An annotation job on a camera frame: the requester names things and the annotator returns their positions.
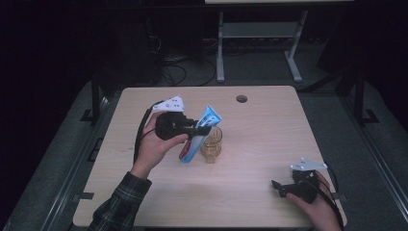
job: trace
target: white object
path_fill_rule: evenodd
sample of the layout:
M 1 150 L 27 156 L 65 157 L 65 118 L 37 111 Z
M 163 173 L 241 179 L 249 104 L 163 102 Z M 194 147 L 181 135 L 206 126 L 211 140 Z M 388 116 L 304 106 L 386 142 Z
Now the white object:
M 325 163 L 310 161 L 306 158 L 300 158 L 300 162 L 291 165 L 291 169 L 300 171 L 327 169 L 327 165 Z
M 153 106 L 153 110 L 164 112 L 184 112 L 184 103 L 181 95 L 169 98 L 163 103 Z

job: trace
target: wooden table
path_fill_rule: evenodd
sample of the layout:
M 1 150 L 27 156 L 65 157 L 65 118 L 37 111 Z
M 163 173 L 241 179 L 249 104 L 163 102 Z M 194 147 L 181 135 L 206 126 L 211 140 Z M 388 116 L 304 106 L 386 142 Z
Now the wooden table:
M 180 166 L 183 144 L 173 147 L 150 173 L 153 185 L 136 216 L 136 226 L 311 226 L 270 184 L 272 179 L 291 184 L 289 165 L 301 157 L 322 162 L 295 90 L 283 86 L 126 89 L 84 190 L 94 193 L 93 199 L 80 200 L 73 219 L 76 225 L 90 224 L 92 213 L 130 170 L 145 110 L 178 94 L 188 118 L 199 119 L 209 104 L 222 116 L 221 154 L 215 164 L 207 164 L 198 152 L 191 163 Z M 245 95 L 247 102 L 238 102 L 238 95 Z M 322 173 L 331 183 L 327 171 Z

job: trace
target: dark background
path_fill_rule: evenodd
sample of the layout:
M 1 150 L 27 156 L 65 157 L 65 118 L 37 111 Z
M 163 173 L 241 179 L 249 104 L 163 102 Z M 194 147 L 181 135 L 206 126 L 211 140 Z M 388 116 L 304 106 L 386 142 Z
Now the dark background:
M 107 94 L 124 86 L 149 86 L 158 81 L 160 58 L 149 52 L 147 35 L 152 27 L 143 24 L 147 14 L 109 11 L 100 8 L 103 6 L 98 1 L 0 3 L 0 227 L 13 211 L 76 95 L 95 73 Z M 397 1 L 356 1 L 348 6 L 320 65 L 329 72 L 346 64 L 361 68 L 408 129 L 406 10 Z M 302 39 L 328 38 L 328 29 L 319 21 L 320 13 L 309 14 Z M 186 42 L 179 38 L 190 35 L 192 44 L 186 47 L 194 55 L 200 55 L 200 40 L 217 32 L 207 29 L 216 28 L 216 13 L 177 17 L 163 13 L 155 23 L 150 26 L 163 37 L 165 45 L 177 46 L 177 42 Z M 126 40 L 123 33 L 129 28 L 134 31 Z M 133 47 L 133 53 L 128 52 L 129 47 Z M 141 60 L 146 63 L 128 63 Z M 105 68 L 97 69 L 101 63 Z M 129 79 L 129 72 L 142 73 L 144 78 Z M 106 84 L 112 80 L 116 85 Z

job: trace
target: person's left hand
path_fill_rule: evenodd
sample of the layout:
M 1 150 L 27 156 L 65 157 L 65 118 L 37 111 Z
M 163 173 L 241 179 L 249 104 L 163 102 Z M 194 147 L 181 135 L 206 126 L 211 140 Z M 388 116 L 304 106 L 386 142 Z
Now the person's left hand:
M 173 137 L 167 141 L 157 137 L 153 129 L 156 127 L 156 119 L 160 114 L 162 113 L 153 114 L 147 125 L 143 128 L 139 155 L 130 171 L 141 179 L 147 179 L 150 170 L 163 159 L 171 147 L 184 142 L 188 138 L 187 134 Z

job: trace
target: plaid shirt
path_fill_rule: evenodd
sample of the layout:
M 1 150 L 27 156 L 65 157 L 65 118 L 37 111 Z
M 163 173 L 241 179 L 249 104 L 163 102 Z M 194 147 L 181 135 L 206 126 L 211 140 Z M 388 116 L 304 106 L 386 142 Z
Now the plaid shirt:
M 132 230 L 136 213 L 151 184 L 127 172 L 112 197 L 93 213 L 88 230 Z

